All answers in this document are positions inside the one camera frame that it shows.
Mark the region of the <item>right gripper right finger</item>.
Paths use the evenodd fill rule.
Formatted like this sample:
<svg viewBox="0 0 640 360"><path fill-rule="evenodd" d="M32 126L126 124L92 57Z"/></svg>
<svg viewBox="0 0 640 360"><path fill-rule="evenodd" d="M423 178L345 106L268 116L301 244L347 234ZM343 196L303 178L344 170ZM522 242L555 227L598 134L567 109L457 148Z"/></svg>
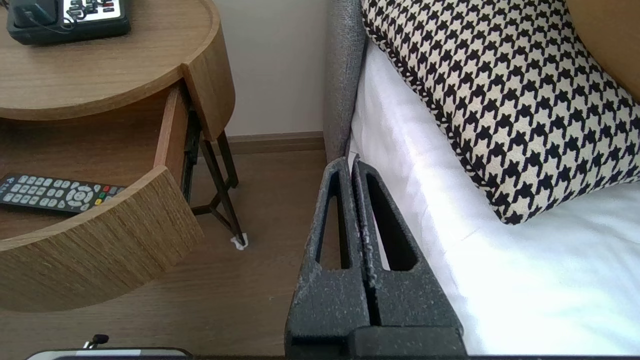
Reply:
<svg viewBox="0 0 640 360"><path fill-rule="evenodd" d="M351 333L355 358L466 358L464 328L380 174L355 156L369 326Z"/></svg>

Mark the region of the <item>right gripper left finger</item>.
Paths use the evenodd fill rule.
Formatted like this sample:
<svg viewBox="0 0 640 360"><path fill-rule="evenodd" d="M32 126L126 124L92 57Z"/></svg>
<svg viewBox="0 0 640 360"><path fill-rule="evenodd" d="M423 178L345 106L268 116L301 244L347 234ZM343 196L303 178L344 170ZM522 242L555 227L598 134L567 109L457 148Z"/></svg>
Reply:
<svg viewBox="0 0 640 360"><path fill-rule="evenodd" d="M286 358L349 358L350 334L370 325L364 256L347 157L322 176L297 285L285 325ZM330 200L336 198L339 269L320 263Z"/></svg>

